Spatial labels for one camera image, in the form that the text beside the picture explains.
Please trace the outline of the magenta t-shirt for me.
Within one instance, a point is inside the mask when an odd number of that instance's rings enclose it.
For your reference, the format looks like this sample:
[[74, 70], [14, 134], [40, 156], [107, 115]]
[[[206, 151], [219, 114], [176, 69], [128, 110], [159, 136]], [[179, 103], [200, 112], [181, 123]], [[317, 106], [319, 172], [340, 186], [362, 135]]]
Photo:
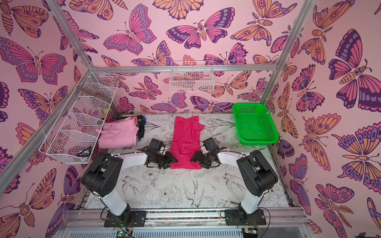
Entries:
[[198, 116], [189, 119], [176, 117], [171, 153], [178, 162], [172, 163], [171, 169], [201, 169], [200, 163], [191, 162], [191, 159], [200, 148], [200, 133], [204, 127]]

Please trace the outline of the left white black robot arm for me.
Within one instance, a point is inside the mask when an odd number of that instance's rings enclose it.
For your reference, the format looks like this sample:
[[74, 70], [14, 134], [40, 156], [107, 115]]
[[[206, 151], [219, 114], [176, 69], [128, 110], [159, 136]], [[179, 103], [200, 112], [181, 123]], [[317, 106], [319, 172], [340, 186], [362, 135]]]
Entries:
[[97, 154], [84, 173], [81, 184], [95, 194], [107, 208], [106, 221], [123, 227], [133, 224], [131, 207], [117, 190], [121, 171], [134, 166], [156, 165], [159, 169], [169, 169], [178, 159], [165, 148], [162, 141], [153, 139], [137, 152], [112, 155], [107, 152]]

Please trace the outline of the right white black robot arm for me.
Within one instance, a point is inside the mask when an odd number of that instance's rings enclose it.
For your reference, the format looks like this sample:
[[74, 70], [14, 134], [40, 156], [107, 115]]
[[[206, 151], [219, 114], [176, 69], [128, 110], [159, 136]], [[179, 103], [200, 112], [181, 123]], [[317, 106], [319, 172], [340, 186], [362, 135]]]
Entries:
[[265, 217], [260, 204], [267, 193], [278, 183], [278, 175], [259, 150], [243, 153], [219, 147], [214, 138], [203, 141], [190, 160], [200, 163], [204, 169], [227, 164], [239, 169], [246, 186], [246, 194], [237, 209], [225, 210], [223, 218], [227, 226], [266, 225], [270, 222]]

